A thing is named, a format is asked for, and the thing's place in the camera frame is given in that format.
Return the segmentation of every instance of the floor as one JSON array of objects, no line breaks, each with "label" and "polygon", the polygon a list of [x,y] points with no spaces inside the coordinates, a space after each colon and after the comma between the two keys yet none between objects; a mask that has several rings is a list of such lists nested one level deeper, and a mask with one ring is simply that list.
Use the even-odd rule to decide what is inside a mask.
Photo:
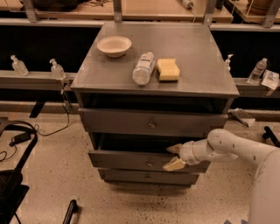
[{"label": "floor", "polygon": [[[252,181],[256,168],[238,158],[230,163],[211,163],[190,188],[172,185],[146,185],[103,182],[89,160],[92,145],[74,107],[70,126],[51,136],[39,136],[25,164],[24,184],[30,187],[17,210],[24,224],[62,223],[70,200],[77,200],[79,212],[72,224],[103,223],[186,223],[223,224],[247,221]],[[0,102],[0,117],[39,125],[50,133],[67,124],[59,104],[48,103],[37,118],[29,118],[32,104]],[[280,116],[255,113],[257,122],[247,128],[234,118],[226,130],[237,136],[265,142],[263,127],[280,133]],[[11,133],[3,133],[0,149],[9,153]],[[18,147],[13,159],[0,163],[0,170],[13,168],[27,143]],[[14,218],[12,224],[18,223]]]}]

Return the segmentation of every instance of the cabinet top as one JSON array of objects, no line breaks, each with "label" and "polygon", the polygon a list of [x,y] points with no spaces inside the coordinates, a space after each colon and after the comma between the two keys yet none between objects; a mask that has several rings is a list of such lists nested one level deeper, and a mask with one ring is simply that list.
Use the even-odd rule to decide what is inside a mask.
[{"label": "cabinet top", "polygon": [[[108,36],[124,36],[132,47],[120,58],[110,58],[97,49]],[[142,53],[156,59],[176,59],[180,78],[159,81],[155,68],[143,87],[132,80],[132,72]],[[227,70],[208,27],[180,23],[106,23],[88,51],[71,89],[78,92],[133,95],[181,95],[236,97],[238,90]]]}]

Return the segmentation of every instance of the bottle cap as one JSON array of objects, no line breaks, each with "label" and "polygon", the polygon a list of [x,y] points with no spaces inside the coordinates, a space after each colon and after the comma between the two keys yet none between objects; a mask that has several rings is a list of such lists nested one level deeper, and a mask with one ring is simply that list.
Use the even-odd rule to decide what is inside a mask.
[{"label": "bottle cap", "polygon": [[57,64],[55,59],[50,59],[50,63],[52,63],[53,66],[55,66]]},{"label": "bottle cap", "polygon": [[15,61],[15,62],[17,62],[17,61],[18,61],[18,59],[17,59],[16,55],[11,55],[11,56],[10,56],[10,58],[11,58],[13,61]]}]

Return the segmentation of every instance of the spray bottle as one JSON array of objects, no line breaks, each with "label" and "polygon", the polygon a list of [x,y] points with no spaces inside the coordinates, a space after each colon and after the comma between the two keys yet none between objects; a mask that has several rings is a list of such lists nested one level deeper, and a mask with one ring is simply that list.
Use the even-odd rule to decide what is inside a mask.
[{"label": "spray bottle", "polygon": [[52,63],[51,70],[53,78],[59,81],[64,80],[66,78],[66,75],[64,73],[63,67],[58,64],[55,59],[51,59],[50,63]]},{"label": "spray bottle", "polygon": [[231,57],[233,57],[234,55],[233,54],[229,54],[228,56],[227,56],[227,59],[225,60],[225,64],[226,64],[226,66],[227,66],[227,70],[228,71],[230,71],[230,59],[231,59]]},{"label": "spray bottle", "polygon": [[11,65],[17,74],[25,76],[29,73],[22,60],[17,59],[15,55],[11,55],[10,58],[13,60]]}]

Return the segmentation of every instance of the desk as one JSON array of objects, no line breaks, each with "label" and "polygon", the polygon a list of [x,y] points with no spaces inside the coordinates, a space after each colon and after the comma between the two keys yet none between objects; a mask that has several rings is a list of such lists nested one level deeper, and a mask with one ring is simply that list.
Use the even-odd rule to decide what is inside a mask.
[{"label": "desk", "polygon": [[22,7],[19,0],[0,0],[0,11],[20,11]]},{"label": "desk", "polygon": [[[257,15],[255,13],[248,13],[247,4],[248,0],[232,1],[226,0],[228,4],[245,22],[261,24],[265,19],[265,16]],[[280,14],[276,15],[275,23],[280,22]]]},{"label": "desk", "polygon": [[[18,0],[12,0],[10,7],[19,11],[22,5]],[[207,0],[194,1],[196,8],[195,22],[202,22]],[[8,10],[5,0],[0,0],[0,10]],[[92,7],[89,3],[81,3],[75,10],[69,12],[43,12],[37,11],[40,18],[71,18],[71,19],[114,19],[113,3],[105,3],[103,7]],[[193,21],[194,11],[185,9],[178,0],[122,0],[122,16],[124,20],[169,20]],[[231,23],[232,15],[223,7],[214,10],[213,21]]]}]

